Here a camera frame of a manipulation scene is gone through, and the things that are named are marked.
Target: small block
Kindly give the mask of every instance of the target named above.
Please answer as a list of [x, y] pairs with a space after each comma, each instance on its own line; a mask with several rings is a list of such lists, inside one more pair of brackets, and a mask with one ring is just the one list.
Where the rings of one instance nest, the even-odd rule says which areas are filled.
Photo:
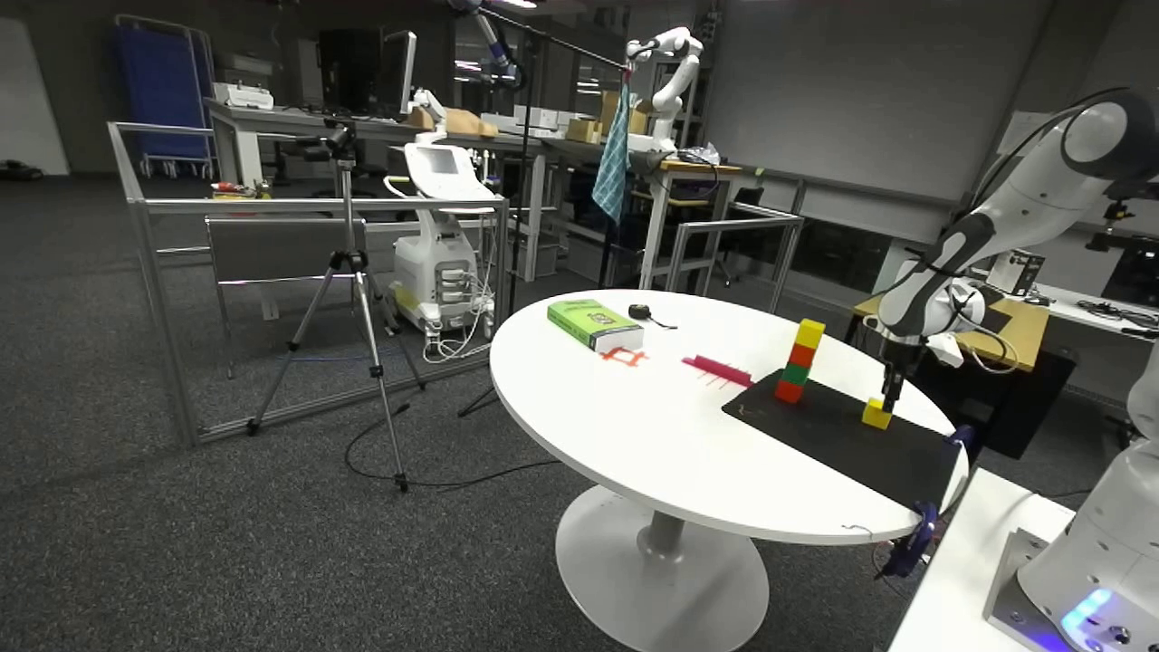
[[804, 387], [799, 383], [774, 383], [774, 391], [772, 391], [779, 400], [790, 400], [790, 405], [798, 405], [799, 400], [799, 395], [804, 395]]
[[785, 366], [785, 370], [779, 373], [779, 379], [781, 379], [781, 383], [809, 383], [809, 370], [804, 370], [804, 366]]
[[892, 428], [892, 418], [895, 418], [895, 416], [892, 416], [892, 412], [884, 412], [884, 397], [869, 397], [869, 400], [867, 400], [867, 410], [863, 410], [863, 422], [867, 422], [867, 428], [873, 428], [873, 429], [889, 429], [889, 428]]
[[821, 331], [827, 331], [827, 321], [799, 319], [799, 325], [798, 325], [798, 342], [819, 347], [819, 342], [821, 342]]
[[799, 342], [793, 342], [793, 351], [790, 351], [790, 366], [810, 370], [810, 358], [814, 358], [814, 347], [799, 347]]

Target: white round table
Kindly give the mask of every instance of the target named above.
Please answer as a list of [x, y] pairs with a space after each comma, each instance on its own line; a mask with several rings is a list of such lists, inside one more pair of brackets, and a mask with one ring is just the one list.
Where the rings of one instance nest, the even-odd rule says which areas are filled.
[[[851, 548], [912, 531], [918, 515], [854, 478], [767, 439], [720, 405], [743, 387], [683, 366], [705, 353], [752, 379], [785, 366], [798, 321], [743, 305], [593, 290], [625, 313], [647, 305], [644, 358], [603, 358], [548, 319], [539, 301], [494, 341], [494, 383], [506, 412], [549, 456], [598, 482], [566, 509], [557, 573], [576, 606], [632, 649], [710, 652], [750, 642], [767, 613], [757, 538]], [[879, 395], [884, 366], [834, 337], [810, 379], [851, 397]], [[947, 412], [906, 387], [897, 416], [951, 435]]]

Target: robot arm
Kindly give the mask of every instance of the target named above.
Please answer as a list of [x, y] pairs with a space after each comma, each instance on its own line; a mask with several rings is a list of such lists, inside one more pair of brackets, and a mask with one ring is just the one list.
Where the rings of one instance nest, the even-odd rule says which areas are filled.
[[657, 112], [657, 125], [653, 132], [664, 139], [664, 147], [674, 147], [671, 132], [674, 132], [674, 114], [680, 114], [680, 95], [697, 83], [697, 68], [700, 68], [700, 50], [702, 42], [683, 30], [668, 30], [657, 33], [647, 42], [632, 40], [625, 42], [625, 62], [653, 62], [653, 56], [680, 56], [677, 71], [653, 95], [653, 112]]
[[477, 33], [484, 34], [484, 50], [489, 50], [489, 56], [483, 62], [483, 75], [518, 83], [518, 66], [511, 62], [506, 42], [499, 40], [494, 22], [477, 8], [483, 8], [483, 0], [470, 0], [470, 18], [473, 18]]
[[[971, 312], [955, 270], [1063, 235], [1108, 199], [1149, 188], [1157, 170], [1157, 120], [1136, 95], [1108, 91], [1055, 114], [1024, 139], [1023, 158], [1000, 167], [1002, 177], [941, 235], [938, 252], [889, 290], [879, 331], [892, 351], [919, 347]], [[897, 387], [903, 373], [889, 358], [889, 405]], [[1063, 649], [1159, 645], [1159, 347], [1129, 387], [1125, 412], [1146, 441], [1120, 452], [1071, 523], [1018, 568], [1018, 590], [1065, 637]]]
[[[1043, 124], [1009, 158], [996, 167], [977, 205], [941, 235], [938, 252], [918, 260], [884, 292], [879, 331], [895, 347], [919, 347], [955, 329], [965, 313], [986, 312], [980, 298], [955, 277], [971, 264], [1058, 237], [1079, 217], [1101, 212], [1108, 199], [1142, 190], [1159, 170], [1157, 114], [1136, 95], [1105, 91]], [[903, 387], [892, 353], [889, 370], [892, 410]]]
[[427, 86], [413, 91], [413, 96], [407, 100], [407, 112], [431, 112], [436, 114], [436, 131], [431, 132], [417, 132], [421, 146], [431, 146], [431, 139], [446, 138], [446, 108]]

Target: red object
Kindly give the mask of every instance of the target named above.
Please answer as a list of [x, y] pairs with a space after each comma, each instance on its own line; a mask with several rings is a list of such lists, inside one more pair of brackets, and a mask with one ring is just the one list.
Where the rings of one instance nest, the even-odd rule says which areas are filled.
[[693, 353], [693, 358], [683, 358], [683, 366], [697, 366], [697, 370], [712, 373], [712, 375], [720, 375], [727, 383], [740, 383], [740, 387], [752, 387], [752, 375], [746, 370], [726, 366], [726, 363], [705, 358], [705, 353]]
[[819, 353], [819, 351], [814, 351], [814, 347], [799, 347], [799, 342], [793, 342], [793, 351], [790, 351], [790, 366], [810, 370], [810, 353]]
[[804, 387], [799, 383], [774, 383], [772, 391], [779, 400], [790, 400], [798, 405], [804, 397]]
[[613, 351], [606, 351], [606, 358], [624, 363], [624, 366], [638, 366], [644, 358], [644, 351], [613, 347]]

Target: table pedestal base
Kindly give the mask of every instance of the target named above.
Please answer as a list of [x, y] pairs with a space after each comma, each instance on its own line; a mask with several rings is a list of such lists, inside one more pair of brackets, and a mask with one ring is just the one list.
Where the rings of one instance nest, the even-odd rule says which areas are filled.
[[732, 652], [767, 613], [752, 538], [653, 519], [603, 486], [566, 509], [554, 558], [584, 616], [632, 649]]

